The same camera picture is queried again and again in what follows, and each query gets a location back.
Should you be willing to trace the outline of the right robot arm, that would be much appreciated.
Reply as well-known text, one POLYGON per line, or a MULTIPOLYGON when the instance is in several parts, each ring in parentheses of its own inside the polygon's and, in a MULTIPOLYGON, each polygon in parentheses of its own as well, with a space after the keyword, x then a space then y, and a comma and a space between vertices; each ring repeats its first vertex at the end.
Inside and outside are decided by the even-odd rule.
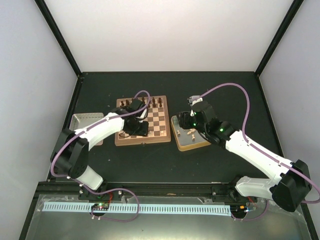
POLYGON ((179 112, 176 117, 182 129, 197 130, 207 142, 243 158, 266 175, 266 178, 238 177, 227 189, 230 200, 263 198, 274 201, 287 212, 294 212, 311 191, 310 172, 304 161, 279 156, 229 122, 220 121, 207 101, 194 101, 190 111, 179 112))

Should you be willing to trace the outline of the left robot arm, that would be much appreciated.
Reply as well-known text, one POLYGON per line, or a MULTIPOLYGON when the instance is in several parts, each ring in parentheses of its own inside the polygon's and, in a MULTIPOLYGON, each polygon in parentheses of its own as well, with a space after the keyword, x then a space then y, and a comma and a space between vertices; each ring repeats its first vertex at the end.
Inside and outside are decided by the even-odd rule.
POLYGON ((104 178, 89 166, 89 151, 100 141, 120 131, 131 135, 148 133, 146 102, 134 98, 124 108, 117 107, 100 120, 76 130, 64 129, 51 155, 50 173, 56 178, 70 178, 78 182, 97 200, 103 199, 112 190, 107 190, 104 178))

